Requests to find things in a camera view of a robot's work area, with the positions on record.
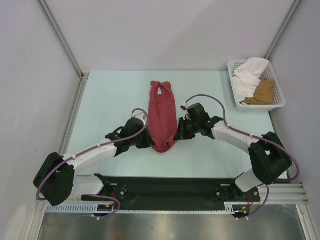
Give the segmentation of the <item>red tank top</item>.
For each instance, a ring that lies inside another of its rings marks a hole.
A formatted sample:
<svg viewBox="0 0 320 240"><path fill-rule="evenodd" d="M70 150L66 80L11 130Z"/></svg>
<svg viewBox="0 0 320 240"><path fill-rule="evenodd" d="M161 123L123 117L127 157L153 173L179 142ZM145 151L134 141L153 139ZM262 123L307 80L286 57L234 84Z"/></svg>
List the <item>red tank top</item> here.
<svg viewBox="0 0 320 240"><path fill-rule="evenodd" d="M151 81L148 107L148 131L158 153L169 151L178 131L176 100L170 82Z"/></svg>

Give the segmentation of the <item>tan tank top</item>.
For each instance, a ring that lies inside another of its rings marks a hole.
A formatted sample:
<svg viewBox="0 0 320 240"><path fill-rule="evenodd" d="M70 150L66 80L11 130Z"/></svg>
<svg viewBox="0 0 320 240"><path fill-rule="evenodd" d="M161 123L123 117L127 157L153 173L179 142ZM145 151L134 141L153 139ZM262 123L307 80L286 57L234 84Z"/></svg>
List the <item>tan tank top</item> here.
<svg viewBox="0 0 320 240"><path fill-rule="evenodd" d="M274 102L274 85L274 79L262 78L253 97L246 97L243 102L247 105L271 105Z"/></svg>

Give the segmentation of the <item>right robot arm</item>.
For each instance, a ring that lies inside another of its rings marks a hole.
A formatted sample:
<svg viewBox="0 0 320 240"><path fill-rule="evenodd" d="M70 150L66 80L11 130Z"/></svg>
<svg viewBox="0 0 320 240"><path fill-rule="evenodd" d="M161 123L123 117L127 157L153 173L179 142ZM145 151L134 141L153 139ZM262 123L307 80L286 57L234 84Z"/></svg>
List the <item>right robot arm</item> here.
<svg viewBox="0 0 320 240"><path fill-rule="evenodd" d="M200 103L180 107L185 116L178 120L176 141L191 140L201 134L228 143L250 157L251 169L238 176L230 188L231 196L242 201L249 191L260 185L271 185L292 166L279 137L273 133L255 136L227 125L224 118L210 117Z"/></svg>

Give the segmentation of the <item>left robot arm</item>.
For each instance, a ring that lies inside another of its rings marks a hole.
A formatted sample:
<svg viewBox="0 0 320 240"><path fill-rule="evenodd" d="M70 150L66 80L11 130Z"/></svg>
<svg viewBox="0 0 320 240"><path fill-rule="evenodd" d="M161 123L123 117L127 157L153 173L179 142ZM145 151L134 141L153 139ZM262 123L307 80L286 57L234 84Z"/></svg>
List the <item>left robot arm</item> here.
<svg viewBox="0 0 320 240"><path fill-rule="evenodd" d="M131 147L146 149L155 145L149 133L147 122L137 116L130 118L107 134L93 146L73 154L49 154L33 180L37 189L36 198L58 206L70 198L83 201L102 201L115 197L111 183L106 176L95 173L82 176L81 173L103 160L115 158Z"/></svg>

